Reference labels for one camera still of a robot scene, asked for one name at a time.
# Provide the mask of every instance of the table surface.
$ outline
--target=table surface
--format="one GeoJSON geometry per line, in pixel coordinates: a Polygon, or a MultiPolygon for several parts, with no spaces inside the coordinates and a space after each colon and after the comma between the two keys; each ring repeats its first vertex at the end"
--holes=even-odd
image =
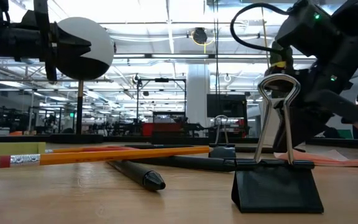
{"type": "MultiPolygon", "coordinates": [[[[70,145],[47,145],[59,147],[70,145]]],[[[358,149],[337,150],[358,159],[358,149]]],[[[165,190],[148,192],[104,162],[0,169],[0,223],[358,224],[358,168],[316,167],[325,213],[310,215],[241,214],[231,200],[233,173],[150,167],[165,190]]]]}

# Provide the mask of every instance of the black binder clip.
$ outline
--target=black binder clip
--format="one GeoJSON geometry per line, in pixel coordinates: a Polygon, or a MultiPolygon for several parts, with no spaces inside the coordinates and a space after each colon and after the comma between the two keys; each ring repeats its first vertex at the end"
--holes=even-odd
{"type": "Polygon", "coordinates": [[[254,159],[236,159],[232,201],[242,213],[323,213],[323,204],[311,172],[313,162],[296,161],[293,157],[289,105],[299,94],[300,83],[289,75],[269,75],[259,83],[258,91],[267,100],[262,134],[254,159]],[[288,161],[260,160],[272,110],[272,102],[264,87],[275,80],[293,83],[293,89],[283,104],[288,161]]]}
{"type": "Polygon", "coordinates": [[[208,154],[208,157],[210,158],[221,158],[221,159],[234,159],[236,158],[236,148],[234,144],[229,144],[229,138],[227,137],[227,131],[226,131],[226,123],[229,120],[227,116],[219,115],[215,117],[215,121],[220,118],[220,123],[218,124],[218,127],[216,128],[216,138],[214,144],[209,144],[210,147],[213,148],[213,150],[208,154]],[[223,126],[224,131],[224,137],[226,139],[226,143],[218,143],[219,137],[221,135],[221,126],[223,126]]]}

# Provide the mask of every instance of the black and white ball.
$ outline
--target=black and white ball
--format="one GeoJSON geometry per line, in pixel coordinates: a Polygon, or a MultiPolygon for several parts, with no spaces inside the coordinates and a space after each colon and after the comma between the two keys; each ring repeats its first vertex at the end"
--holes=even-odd
{"type": "Polygon", "coordinates": [[[70,17],[57,25],[68,34],[92,44],[91,51],[79,57],[58,58],[59,71],[76,80],[94,80],[107,72],[114,57],[114,43],[103,27],[82,17],[70,17]]]}

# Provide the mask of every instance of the pink paper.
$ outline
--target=pink paper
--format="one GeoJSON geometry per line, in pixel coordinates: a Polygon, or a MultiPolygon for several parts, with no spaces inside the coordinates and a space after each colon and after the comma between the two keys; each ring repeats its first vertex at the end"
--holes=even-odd
{"type": "MultiPolygon", "coordinates": [[[[277,159],[288,160],[286,153],[274,153],[277,159]]],[[[294,159],[313,161],[316,166],[336,166],[336,167],[358,167],[358,159],[348,159],[337,150],[312,154],[307,152],[293,151],[294,159]]]]}

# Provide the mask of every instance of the black pen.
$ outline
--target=black pen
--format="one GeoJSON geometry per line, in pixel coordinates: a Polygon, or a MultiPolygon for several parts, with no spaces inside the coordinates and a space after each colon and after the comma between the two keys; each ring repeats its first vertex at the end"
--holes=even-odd
{"type": "Polygon", "coordinates": [[[178,147],[193,147],[191,145],[125,145],[125,147],[133,147],[135,149],[168,149],[168,148],[178,148],[178,147]]]}
{"type": "Polygon", "coordinates": [[[132,162],[152,164],[158,166],[170,166],[187,169],[210,170],[217,172],[232,172],[236,170],[233,159],[205,158],[192,156],[170,156],[148,159],[134,159],[132,162]]]}
{"type": "Polygon", "coordinates": [[[147,190],[156,191],[165,188],[161,175],[154,170],[131,161],[107,161],[107,163],[147,190]]]}

